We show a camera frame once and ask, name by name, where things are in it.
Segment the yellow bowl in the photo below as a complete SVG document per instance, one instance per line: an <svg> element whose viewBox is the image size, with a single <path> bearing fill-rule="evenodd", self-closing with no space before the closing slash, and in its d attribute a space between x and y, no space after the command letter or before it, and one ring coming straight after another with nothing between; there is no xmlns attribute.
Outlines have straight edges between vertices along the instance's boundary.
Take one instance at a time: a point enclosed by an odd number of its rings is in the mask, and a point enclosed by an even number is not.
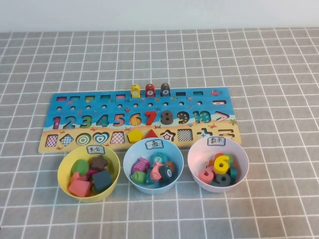
<svg viewBox="0 0 319 239"><path fill-rule="evenodd" d="M91 158L97 157L101 154L108 159L108 162L109 162L108 169L111 174L111 178L113 180L112 185L104 192L91 197L81 198L81 197L76 197L70 194L68 190L69 180L71 177L71 168L73 164L75 163L75 161L78 159L84 159L85 161L89 161ZM67 195L84 203L95 203L95 202L102 201L103 199L105 199L112 193L119 179L120 169L121 169L121 165L120 165L120 160L118 156L113 150L109 149L108 147L104 147L102 145L81 146L71 151L68 155L66 155L65 158L60 163L60 166L58 169L58 182L62 190Z"/></svg>

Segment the checkered square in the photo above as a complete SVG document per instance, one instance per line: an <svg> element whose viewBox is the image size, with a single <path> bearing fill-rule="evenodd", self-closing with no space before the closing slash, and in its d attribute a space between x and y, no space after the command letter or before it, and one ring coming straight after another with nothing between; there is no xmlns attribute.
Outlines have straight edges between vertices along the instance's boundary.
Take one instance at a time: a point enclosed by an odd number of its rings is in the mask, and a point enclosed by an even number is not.
<svg viewBox="0 0 319 239"><path fill-rule="evenodd" d="M125 136L123 132L114 132L111 139L111 144L125 143Z"/></svg>
<svg viewBox="0 0 319 239"><path fill-rule="evenodd" d="M177 130L178 141L192 141L193 134L191 129L178 129Z"/></svg>
<svg viewBox="0 0 319 239"><path fill-rule="evenodd" d="M55 147L56 143L58 141L58 135L49 135L46 138L46 143L45 143L45 147Z"/></svg>
<svg viewBox="0 0 319 239"><path fill-rule="evenodd" d="M64 136L63 138L60 139L63 146L68 146L73 140L74 139L69 134L67 134L66 136Z"/></svg>

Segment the wooden toy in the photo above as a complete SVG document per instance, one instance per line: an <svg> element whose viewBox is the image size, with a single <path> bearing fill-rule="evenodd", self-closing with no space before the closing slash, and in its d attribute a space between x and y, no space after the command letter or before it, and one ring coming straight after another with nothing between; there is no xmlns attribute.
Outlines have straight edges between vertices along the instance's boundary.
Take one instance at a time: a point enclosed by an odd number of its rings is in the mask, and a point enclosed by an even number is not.
<svg viewBox="0 0 319 239"><path fill-rule="evenodd" d="M141 184L145 182L145 177L146 177L145 172L137 171L132 174L131 180L136 184Z"/></svg>
<svg viewBox="0 0 319 239"><path fill-rule="evenodd" d="M168 165L164 164L161 167L159 167L159 173L163 181L168 183L171 181L173 173Z"/></svg>
<svg viewBox="0 0 319 239"><path fill-rule="evenodd" d="M209 166L204 172L200 172L198 178L204 183L211 183L214 179L213 167Z"/></svg>
<svg viewBox="0 0 319 239"><path fill-rule="evenodd" d="M230 176L230 183L235 184L237 181L237 169L235 167L230 167L227 174Z"/></svg>
<svg viewBox="0 0 319 239"><path fill-rule="evenodd" d="M158 182L161 179L161 174L160 174L161 166L162 164L159 162L154 163L154 168L151 170L151 173L150 173L150 177L152 181Z"/></svg>
<svg viewBox="0 0 319 239"><path fill-rule="evenodd" d="M228 187L230 184L230 176L228 174L218 174L216 180L214 180L211 185L215 187Z"/></svg>
<svg viewBox="0 0 319 239"><path fill-rule="evenodd" d="M132 85L131 87L131 95L132 98L140 98L141 97L141 89L137 84Z"/></svg>
<svg viewBox="0 0 319 239"><path fill-rule="evenodd" d="M92 158L92 169L102 171L106 166L108 166L108 161L103 157L103 155L99 155L98 157Z"/></svg>
<svg viewBox="0 0 319 239"><path fill-rule="evenodd" d="M94 190L102 193L112 185L112 178L108 170L103 170L92 175L94 181Z"/></svg>
<svg viewBox="0 0 319 239"><path fill-rule="evenodd" d="M170 88L168 83L163 83L160 86L160 96L162 97L168 97L170 96Z"/></svg>
<svg viewBox="0 0 319 239"><path fill-rule="evenodd" d="M90 165L87 161L83 159L77 160L72 166L72 173L78 172L80 176L85 175L89 171Z"/></svg>
<svg viewBox="0 0 319 239"><path fill-rule="evenodd" d="M143 88L132 91L140 98L132 98L131 90L54 94L39 152L69 152L81 145L127 150L132 146L128 134L134 129L144 135L153 130L178 147L212 135L240 143L227 88L170 89L169 97L160 96L160 89L155 89L155 97L147 97ZM222 143L221 138L214 141L210 144Z"/></svg>
<svg viewBox="0 0 319 239"><path fill-rule="evenodd" d="M69 192L77 197L85 197L90 192L90 187L90 182L74 180L69 187Z"/></svg>
<svg viewBox="0 0 319 239"><path fill-rule="evenodd" d="M146 97L155 97L155 87L153 84L147 84L145 87Z"/></svg>
<svg viewBox="0 0 319 239"><path fill-rule="evenodd" d="M151 129L144 138L157 138L156 133Z"/></svg>
<svg viewBox="0 0 319 239"><path fill-rule="evenodd" d="M228 160L229 160L229 157L225 155L222 155L216 158L214 162L214 171L218 174L227 173L227 170L229 167Z"/></svg>
<svg viewBox="0 0 319 239"><path fill-rule="evenodd" d="M143 136L144 136L143 133L137 129L134 129L133 131L128 133L128 139L130 143L136 143L142 140Z"/></svg>
<svg viewBox="0 0 319 239"><path fill-rule="evenodd" d="M175 172L175 164L173 162L167 161L165 164L170 167L172 173Z"/></svg>
<svg viewBox="0 0 319 239"><path fill-rule="evenodd" d="M134 164L134 166L133 166L133 172L134 173L137 171L144 172L144 171L146 171L146 168L149 165L150 165L150 162L147 159L140 157L138 162L136 164Z"/></svg>

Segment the wooden puzzle board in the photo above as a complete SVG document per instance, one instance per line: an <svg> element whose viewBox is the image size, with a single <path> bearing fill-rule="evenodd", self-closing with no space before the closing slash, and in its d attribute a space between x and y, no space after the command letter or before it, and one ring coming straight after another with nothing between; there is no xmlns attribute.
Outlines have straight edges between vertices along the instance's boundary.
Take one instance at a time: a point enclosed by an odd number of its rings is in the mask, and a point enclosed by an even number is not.
<svg viewBox="0 0 319 239"><path fill-rule="evenodd" d="M54 94L40 140L39 152L71 151L87 144L126 150L133 129L144 136L154 130L158 137L178 147L191 147L202 137L219 135L241 143L229 91L220 88L171 89L170 97L132 98L131 91ZM164 111L170 111L173 121Z"/></svg>

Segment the shape cutout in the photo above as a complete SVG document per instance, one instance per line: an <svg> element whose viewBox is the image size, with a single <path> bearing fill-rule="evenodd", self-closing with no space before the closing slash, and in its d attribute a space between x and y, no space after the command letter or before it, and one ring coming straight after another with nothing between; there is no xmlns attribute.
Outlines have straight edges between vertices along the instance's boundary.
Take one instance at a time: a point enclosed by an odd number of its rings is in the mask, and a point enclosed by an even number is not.
<svg viewBox="0 0 319 239"><path fill-rule="evenodd" d="M193 133L191 129L178 129L177 138L178 141L193 141Z"/></svg>

